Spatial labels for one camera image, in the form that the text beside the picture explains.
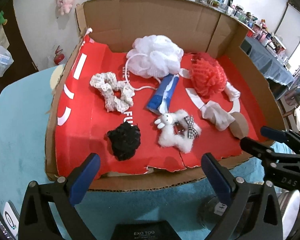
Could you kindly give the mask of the white tissue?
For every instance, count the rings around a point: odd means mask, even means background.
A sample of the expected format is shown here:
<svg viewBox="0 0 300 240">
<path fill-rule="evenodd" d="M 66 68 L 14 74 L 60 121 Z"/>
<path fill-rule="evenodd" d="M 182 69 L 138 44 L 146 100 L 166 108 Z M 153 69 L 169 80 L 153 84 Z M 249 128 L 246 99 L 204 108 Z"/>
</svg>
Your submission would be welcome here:
<svg viewBox="0 0 300 240">
<path fill-rule="evenodd" d="M 226 130 L 230 124 L 235 121 L 235 118 L 231 114 L 222 109 L 222 107 L 214 101 L 209 101 L 207 104 L 204 104 L 200 111 L 203 119 L 214 124 L 218 131 Z"/>
</svg>

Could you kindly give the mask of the white fluffy bunny plush clip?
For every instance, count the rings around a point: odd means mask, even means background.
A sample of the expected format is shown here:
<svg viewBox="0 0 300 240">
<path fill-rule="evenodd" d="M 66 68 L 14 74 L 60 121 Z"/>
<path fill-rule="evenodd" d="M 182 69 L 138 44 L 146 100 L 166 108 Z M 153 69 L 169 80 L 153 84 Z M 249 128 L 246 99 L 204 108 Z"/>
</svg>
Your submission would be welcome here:
<svg viewBox="0 0 300 240">
<path fill-rule="evenodd" d="M 202 132 L 194 117 L 183 109 L 162 114 L 154 124 L 160 130 L 158 144 L 161 147 L 175 147 L 183 153 L 191 152 L 194 140 Z"/>
</svg>

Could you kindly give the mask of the red knitted yarn ball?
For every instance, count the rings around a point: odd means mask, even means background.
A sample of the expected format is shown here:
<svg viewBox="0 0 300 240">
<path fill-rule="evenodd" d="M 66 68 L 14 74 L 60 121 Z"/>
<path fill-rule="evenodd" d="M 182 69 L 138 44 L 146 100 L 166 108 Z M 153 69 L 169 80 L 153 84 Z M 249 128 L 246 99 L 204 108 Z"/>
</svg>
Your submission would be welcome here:
<svg viewBox="0 0 300 240">
<path fill-rule="evenodd" d="M 228 78 L 218 61 L 197 59 L 189 69 L 195 91 L 203 98 L 209 98 L 225 90 Z"/>
</svg>

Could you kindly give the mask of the blue tissue pack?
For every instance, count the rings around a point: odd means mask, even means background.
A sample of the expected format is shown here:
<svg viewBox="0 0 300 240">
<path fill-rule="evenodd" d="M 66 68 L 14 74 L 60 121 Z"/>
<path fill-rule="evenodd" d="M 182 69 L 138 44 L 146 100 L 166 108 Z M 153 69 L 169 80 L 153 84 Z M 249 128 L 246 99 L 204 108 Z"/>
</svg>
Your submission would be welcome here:
<svg viewBox="0 0 300 240">
<path fill-rule="evenodd" d="M 147 103 L 146 108 L 157 115 L 168 113 L 171 99 L 178 81 L 178 74 L 168 74 L 164 77 L 156 92 Z"/>
</svg>

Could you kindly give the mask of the black scrunchie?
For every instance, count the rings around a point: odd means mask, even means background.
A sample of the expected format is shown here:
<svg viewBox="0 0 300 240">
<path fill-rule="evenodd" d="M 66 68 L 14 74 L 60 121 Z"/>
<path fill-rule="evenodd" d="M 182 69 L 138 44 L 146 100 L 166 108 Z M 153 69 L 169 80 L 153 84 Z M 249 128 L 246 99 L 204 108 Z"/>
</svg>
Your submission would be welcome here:
<svg viewBox="0 0 300 240">
<path fill-rule="evenodd" d="M 114 130 L 107 132 L 113 155 L 118 161 L 131 159 L 141 145 L 141 132 L 137 125 L 123 122 Z"/>
</svg>

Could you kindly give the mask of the white device on table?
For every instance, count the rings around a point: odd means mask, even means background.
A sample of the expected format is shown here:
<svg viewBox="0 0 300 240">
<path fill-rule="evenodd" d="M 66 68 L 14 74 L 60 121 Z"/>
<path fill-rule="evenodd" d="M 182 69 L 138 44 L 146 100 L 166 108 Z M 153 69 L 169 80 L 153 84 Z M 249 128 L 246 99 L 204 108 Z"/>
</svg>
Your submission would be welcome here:
<svg viewBox="0 0 300 240">
<path fill-rule="evenodd" d="M 3 219 L 10 230 L 11 234 L 17 238 L 19 231 L 19 213 L 14 207 L 13 203 L 9 200 L 5 203 L 2 212 Z"/>
</svg>

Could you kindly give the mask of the glass jar metal lid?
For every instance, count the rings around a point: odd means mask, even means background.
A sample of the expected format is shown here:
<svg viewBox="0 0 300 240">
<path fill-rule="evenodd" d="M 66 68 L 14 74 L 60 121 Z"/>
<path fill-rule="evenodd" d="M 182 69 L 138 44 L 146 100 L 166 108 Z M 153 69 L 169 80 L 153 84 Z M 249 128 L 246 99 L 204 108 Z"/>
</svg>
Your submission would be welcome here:
<svg viewBox="0 0 300 240">
<path fill-rule="evenodd" d="M 286 191 L 281 190 L 277 194 L 277 200 L 281 211 L 283 239 L 287 239 L 291 233 L 293 226 L 297 220 L 300 209 L 300 192 L 298 190 Z M 245 223 L 247 222 L 252 204 L 245 206 L 242 217 L 232 235 L 232 239 L 236 239 L 242 233 Z M 201 204 L 198 210 L 198 219 L 202 226 L 208 230 L 212 230 L 221 220 L 222 215 L 227 210 L 227 205 L 221 203 L 218 197 L 213 196 Z"/>
</svg>

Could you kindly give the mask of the white cloth strip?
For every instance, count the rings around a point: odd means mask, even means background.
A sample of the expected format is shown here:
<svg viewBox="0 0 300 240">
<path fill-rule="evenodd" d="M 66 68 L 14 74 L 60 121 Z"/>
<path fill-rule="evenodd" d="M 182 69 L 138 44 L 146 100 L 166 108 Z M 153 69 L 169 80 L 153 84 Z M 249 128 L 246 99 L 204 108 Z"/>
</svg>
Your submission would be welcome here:
<svg viewBox="0 0 300 240">
<path fill-rule="evenodd" d="M 238 100 L 241 96 L 241 93 L 239 90 L 237 90 L 230 82 L 226 83 L 224 92 L 229 98 L 229 101 L 234 102 Z"/>
</svg>

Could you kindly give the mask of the grey-covered cluttered side table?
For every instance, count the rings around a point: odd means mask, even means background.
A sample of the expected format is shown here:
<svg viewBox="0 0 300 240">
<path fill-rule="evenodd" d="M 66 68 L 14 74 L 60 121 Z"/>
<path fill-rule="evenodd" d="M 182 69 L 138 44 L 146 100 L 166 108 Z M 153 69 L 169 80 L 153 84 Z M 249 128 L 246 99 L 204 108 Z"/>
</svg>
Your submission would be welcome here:
<svg viewBox="0 0 300 240">
<path fill-rule="evenodd" d="M 288 2 L 288 0 L 222 0 L 224 4 L 228 1 L 234 7 L 239 6 L 242 8 L 243 13 L 251 13 L 257 18 L 257 23 L 265 20 L 270 33 L 273 33 L 275 28 L 278 27 L 279 20 L 283 16 Z M 289 87 L 292 85 L 294 81 L 292 74 L 260 41 L 253 37 L 246 37 L 241 48 L 267 80 L 282 86 Z"/>
</svg>

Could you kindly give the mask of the teal table cloth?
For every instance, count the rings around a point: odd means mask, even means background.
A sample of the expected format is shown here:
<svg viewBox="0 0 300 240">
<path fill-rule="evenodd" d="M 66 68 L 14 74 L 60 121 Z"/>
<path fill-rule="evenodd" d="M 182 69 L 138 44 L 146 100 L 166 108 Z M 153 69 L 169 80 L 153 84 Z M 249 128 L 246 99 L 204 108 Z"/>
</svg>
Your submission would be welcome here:
<svg viewBox="0 0 300 240">
<path fill-rule="evenodd" d="M 52 101 L 53 69 L 30 75 L 0 94 L 0 210 L 21 210 L 29 182 L 48 182 L 45 133 Z M 204 239 L 209 231 L 197 212 L 213 190 L 206 179 L 157 191 L 88 192 L 76 210 L 97 239 L 110 239 L 117 224 L 166 220 L 182 239 Z"/>
</svg>

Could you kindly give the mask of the dark red pompom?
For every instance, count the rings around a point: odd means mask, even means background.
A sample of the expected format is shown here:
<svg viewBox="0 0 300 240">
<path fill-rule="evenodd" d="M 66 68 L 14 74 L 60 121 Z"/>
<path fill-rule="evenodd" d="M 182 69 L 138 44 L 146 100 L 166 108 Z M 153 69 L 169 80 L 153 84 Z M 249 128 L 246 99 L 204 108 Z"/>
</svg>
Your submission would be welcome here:
<svg viewBox="0 0 300 240">
<path fill-rule="evenodd" d="M 208 53 L 193 53 L 192 62 L 196 62 L 198 60 L 204 59 L 205 61 L 210 62 L 211 64 L 216 62 L 216 59 L 211 57 Z"/>
</svg>

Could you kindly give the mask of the cardboard box red lining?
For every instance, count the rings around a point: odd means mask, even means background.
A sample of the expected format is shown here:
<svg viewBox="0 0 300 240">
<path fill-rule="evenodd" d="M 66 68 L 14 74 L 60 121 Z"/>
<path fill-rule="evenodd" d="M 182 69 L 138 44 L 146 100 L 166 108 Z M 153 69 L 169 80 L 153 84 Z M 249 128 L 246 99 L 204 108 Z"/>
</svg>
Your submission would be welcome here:
<svg viewBox="0 0 300 240">
<path fill-rule="evenodd" d="M 270 145 L 261 127 L 284 129 L 268 81 L 241 49 L 248 29 L 238 20 L 187 0 L 92 0 L 76 8 L 76 17 L 82 38 L 55 88 L 46 130 L 45 172 L 50 180 L 68 176 L 91 153 L 101 158 L 91 189 L 106 191 L 158 190 L 200 180 L 204 177 L 200 160 L 206 152 L 227 168 L 249 159 L 229 129 L 220 132 L 202 118 L 187 94 L 193 85 L 186 73 L 180 76 L 170 111 L 184 109 L 202 129 L 188 154 L 158 144 L 157 116 L 146 108 L 158 87 L 154 78 L 130 74 L 131 85 L 138 89 L 134 106 L 124 113 L 107 112 L 90 79 L 97 73 L 113 72 L 123 80 L 126 53 L 135 39 L 144 36 L 170 38 L 184 50 L 184 69 L 190 68 L 193 53 L 215 58 L 241 96 L 233 103 L 221 92 L 211 100 L 228 112 L 242 113 L 251 138 Z M 118 161 L 107 132 L 125 121 L 139 127 L 141 145 L 131 159 Z"/>
</svg>

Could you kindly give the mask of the white crochet scrunchie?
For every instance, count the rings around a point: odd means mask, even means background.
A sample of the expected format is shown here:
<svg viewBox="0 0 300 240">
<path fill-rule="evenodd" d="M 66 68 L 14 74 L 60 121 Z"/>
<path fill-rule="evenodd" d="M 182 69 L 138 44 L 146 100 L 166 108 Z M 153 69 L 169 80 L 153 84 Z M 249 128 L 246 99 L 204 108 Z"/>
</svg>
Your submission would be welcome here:
<svg viewBox="0 0 300 240">
<path fill-rule="evenodd" d="M 117 80 L 116 74 L 113 72 L 93 75 L 90 85 L 103 96 L 107 112 L 124 113 L 134 106 L 134 90 L 126 81 Z"/>
</svg>

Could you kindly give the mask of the white mesh bath loofah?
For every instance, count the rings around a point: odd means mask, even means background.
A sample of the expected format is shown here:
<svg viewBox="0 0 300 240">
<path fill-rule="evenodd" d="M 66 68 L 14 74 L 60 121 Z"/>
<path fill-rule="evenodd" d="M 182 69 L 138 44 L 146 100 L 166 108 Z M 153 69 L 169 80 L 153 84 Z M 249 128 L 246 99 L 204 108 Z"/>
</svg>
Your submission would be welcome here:
<svg viewBox="0 0 300 240">
<path fill-rule="evenodd" d="M 184 51 L 164 35 L 137 38 L 127 53 L 127 70 L 143 78 L 162 78 L 180 72 Z"/>
</svg>

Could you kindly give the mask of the pink plush toy on wall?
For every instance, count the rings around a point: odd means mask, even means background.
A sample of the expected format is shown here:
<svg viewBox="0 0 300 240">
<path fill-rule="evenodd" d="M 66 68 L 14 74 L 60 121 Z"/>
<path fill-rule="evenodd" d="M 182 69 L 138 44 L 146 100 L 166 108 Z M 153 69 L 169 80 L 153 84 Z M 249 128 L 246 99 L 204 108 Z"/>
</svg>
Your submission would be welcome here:
<svg viewBox="0 0 300 240">
<path fill-rule="evenodd" d="M 69 14 L 72 6 L 73 6 L 74 0 L 56 0 L 56 5 L 58 8 L 58 12 L 61 16 L 65 14 Z"/>
</svg>

